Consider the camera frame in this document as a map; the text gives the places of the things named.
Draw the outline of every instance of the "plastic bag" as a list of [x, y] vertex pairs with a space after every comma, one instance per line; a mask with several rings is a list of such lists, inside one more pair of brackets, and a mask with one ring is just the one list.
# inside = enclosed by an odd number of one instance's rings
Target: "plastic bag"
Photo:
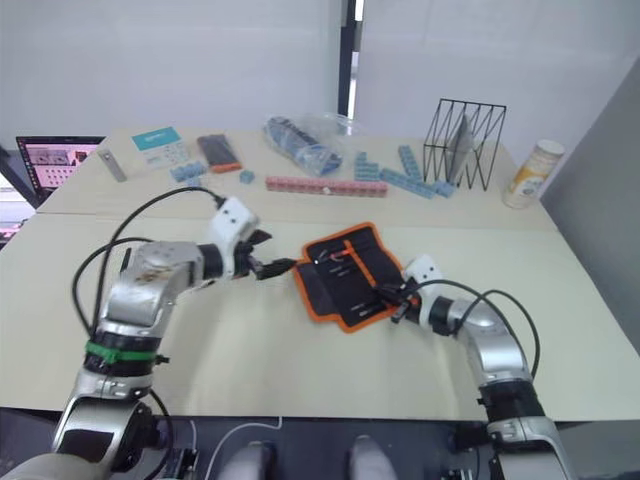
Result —
[[271, 147], [314, 177], [330, 174], [342, 165], [351, 153], [345, 139], [359, 131], [353, 120], [332, 113], [297, 119], [276, 116], [264, 126]]

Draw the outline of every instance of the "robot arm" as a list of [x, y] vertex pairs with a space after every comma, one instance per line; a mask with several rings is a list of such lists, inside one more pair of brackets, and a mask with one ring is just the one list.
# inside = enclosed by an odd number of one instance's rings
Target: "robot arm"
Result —
[[577, 479], [556, 426], [538, 401], [526, 358], [496, 311], [481, 302], [460, 325], [472, 302], [438, 296], [433, 284], [418, 289], [413, 302], [407, 298], [403, 291], [412, 286], [442, 279], [427, 255], [407, 266], [404, 279], [406, 284], [395, 293], [381, 292], [387, 299], [395, 296], [401, 305], [393, 320], [406, 317], [439, 335], [457, 335], [465, 346], [496, 452], [490, 463], [492, 478]]
[[141, 401], [177, 297], [215, 279], [254, 272], [261, 279], [289, 270], [294, 260], [264, 265], [253, 247], [271, 238], [237, 198], [218, 209], [213, 242], [153, 242], [140, 247], [111, 288], [99, 324], [86, 344], [84, 364], [56, 429], [52, 451], [10, 472], [4, 480], [101, 480], [125, 472], [143, 448], [157, 441], [151, 409]]

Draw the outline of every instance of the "white canister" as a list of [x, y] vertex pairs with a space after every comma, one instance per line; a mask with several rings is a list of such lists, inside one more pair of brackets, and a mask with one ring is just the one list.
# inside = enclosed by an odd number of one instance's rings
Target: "white canister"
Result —
[[564, 155], [564, 147], [553, 140], [538, 140], [502, 196], [505, 205], [525, 208], [538, 198], [538, 191]]

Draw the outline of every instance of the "tool roll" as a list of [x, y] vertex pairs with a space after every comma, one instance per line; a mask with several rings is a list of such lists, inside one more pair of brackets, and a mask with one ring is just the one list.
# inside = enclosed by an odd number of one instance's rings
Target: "tool roll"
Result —
[[352, 333], [396, 310], [374, 287], [402, 284], [401, 266], [384, 248], [372, 223], [308, 243], [302, 255], [293, 272], [314, 321], [337, 322]]

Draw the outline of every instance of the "metal file holder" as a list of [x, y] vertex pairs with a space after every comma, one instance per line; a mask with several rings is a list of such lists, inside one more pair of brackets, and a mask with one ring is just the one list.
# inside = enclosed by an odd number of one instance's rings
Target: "metal file holder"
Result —
[[[463, 115], [466, 115], [471, 126], [474, 145], [472, 153], [469, 153], [472, 158], [467, 160], [463, 176], [466, 177], [469, 188], [473, 187], [476, 177], [479, 176], [482, 188], [486, 191], [489, 188], [506, 114], [505, 105], [441, 98], [422, 147], [424, 181], [451, 180], [447, 178], [449, 172], [447, 172], [445, 154], [447, 148], [451, 149], [450, 143], [456, 135]], [[493, 145], [485, 151], [485, 145], [492, 142]], [[462, 183], [463, 176], [457, 182], [458, 187]]]

